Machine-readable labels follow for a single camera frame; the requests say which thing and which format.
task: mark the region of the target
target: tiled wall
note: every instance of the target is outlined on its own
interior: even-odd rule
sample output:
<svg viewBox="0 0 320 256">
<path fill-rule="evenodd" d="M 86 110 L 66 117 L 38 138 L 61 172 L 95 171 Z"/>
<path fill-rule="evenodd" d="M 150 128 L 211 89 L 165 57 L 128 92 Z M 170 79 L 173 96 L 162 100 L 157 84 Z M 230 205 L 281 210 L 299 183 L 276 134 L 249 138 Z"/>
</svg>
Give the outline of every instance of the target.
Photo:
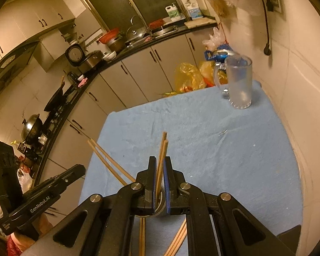
<svg viewBox="0 0 320 256">
<path fill-rule="evenodd" d="M 264 15 L 237 9 L 223 24 L 231 47 L 252 58 L 292 142 L 304 195 L 299 255 L 308 255 L 320 239 L 320 17 L 308 0 L 283 2 L 284 14 L 268 13 L 269 57 Z"/>
<path fill-rule="evenodd" d="M 58 58 L 48 72 L 45 72 L 32 57 L 27 67 L 13 79 L 0 94 L 0 141 L 10 144 L 12 141 L 22 141 L 21 131 L 23 119 L 32 114 L 40 114 L 44 122 L 48 113 L 44 107 L 60 87 L 61 78 L 72 66 L 65 56 Z M 70 83 L 65 75 L 67 90 Z M 21 155 L 13 146 L 15 155 Z"/>
</svg>

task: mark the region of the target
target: table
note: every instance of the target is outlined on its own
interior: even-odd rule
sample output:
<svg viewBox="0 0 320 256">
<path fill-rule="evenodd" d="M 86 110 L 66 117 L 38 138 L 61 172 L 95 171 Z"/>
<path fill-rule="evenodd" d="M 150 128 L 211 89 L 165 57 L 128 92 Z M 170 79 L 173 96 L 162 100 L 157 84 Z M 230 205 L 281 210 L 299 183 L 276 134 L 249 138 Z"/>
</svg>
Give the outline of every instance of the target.
<svg viewBox="0 0 320 256">
<path fill-rule="evenodd" d="M 173 169 L 202 191 L 229 192 L 275 235 L 302 224 L 302 192 L 293 149 L 269 99 L 253 82 L 248 109 L 234 109 L 217 87 L 197 90 L 111 113 L 97 143 L 133 177 L 159 155 L 167 131 Z M 94 154 L 80 203 L 122 185 Z M 164 255 L 184 216 L 146 221 L 146 255 Z M 135 218 L 132 252 L 138 255 Z M 177 255 L 187 255 L 187 240 Z"/>
</svg>

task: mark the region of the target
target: silver bolt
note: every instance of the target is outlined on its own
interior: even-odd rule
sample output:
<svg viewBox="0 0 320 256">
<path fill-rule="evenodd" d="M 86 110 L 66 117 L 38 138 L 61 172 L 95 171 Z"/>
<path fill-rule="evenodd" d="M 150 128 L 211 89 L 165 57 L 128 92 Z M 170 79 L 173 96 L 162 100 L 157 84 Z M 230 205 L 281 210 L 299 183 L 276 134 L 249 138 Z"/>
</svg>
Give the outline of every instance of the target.
<svg viewBox="0 0 320 256">
<path fill-rule="evenodd" d="M 138 190 L 138 189 L 141 189 L 142 187 L 142 184 L 141 183 L 138 183 L 138 182 L 135 182 L 133 184 L 130 185 L 130 187 L 134 190 Z"/>
<path fill-rule="evenodd" d="M 224 201 L 229 201 L 231 199 L 231 195 L 228 194 L 227 192 L 223 192 L 221 195 L 220 195 L 220 198 L 222 198 Z"/>
<path fill-rule="evenodd" d="M 182 188 L 182 189 L 189 189 L 190 187 L 191 187 L 191 185 L 186 182 L 180 184 L 180 188 Z"/>
<path fill-rule="evenodd" d="M 90 201 L 91 202 L 99 202 L 101 200 L 101 196 L 100 195 L 92 195 L 90 196 Z"/>
</svg>

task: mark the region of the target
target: wooden cutting board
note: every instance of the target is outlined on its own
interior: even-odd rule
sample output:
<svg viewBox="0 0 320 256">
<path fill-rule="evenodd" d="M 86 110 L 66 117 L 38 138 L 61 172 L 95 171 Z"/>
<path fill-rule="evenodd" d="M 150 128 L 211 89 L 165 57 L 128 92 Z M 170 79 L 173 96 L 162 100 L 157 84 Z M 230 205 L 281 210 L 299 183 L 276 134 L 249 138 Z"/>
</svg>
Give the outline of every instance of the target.
<svg viewBox="0 0 320 256">
<path fill-rule="evenodd" d="M 217 21 L 208 17 L 202 17 L 202 18 L 197 18 L 197 19 L 185 22 L 184 24 L 186 25 L 187 28 L 191 29 L 191 28 L 195 28 L 195 27 L 199 27 L 207 24 L 213 24 L 213 23 L 217 23 Z"/>
</svg>

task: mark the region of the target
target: faucet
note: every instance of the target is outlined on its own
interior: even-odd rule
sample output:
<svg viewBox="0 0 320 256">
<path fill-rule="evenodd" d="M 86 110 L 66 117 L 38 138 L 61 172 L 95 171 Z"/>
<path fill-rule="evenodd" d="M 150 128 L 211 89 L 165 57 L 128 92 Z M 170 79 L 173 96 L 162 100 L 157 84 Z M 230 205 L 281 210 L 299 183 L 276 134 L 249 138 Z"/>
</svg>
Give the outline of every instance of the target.
<svg viewBox="0 0 320 256">
<path fill-rule="evenodd" d="M 145 27 L 145 29 L 146 29 L 146 33 L 149 34 L 150 36 L 152 36 L 153 33 L 152 33 L 151 29 L 150 29 L 149 26 L 147 25 L 146 21 L 145 21 L 143 18 L 140 17 L 140 15 L 134 15 L 134 16 L 130 19 L 130 23 L 133 25 L 133 19 L 134 19 L 134 17 L 140 18 L 142 24 L 144 25 L 144 27 Z"/>
</svg>

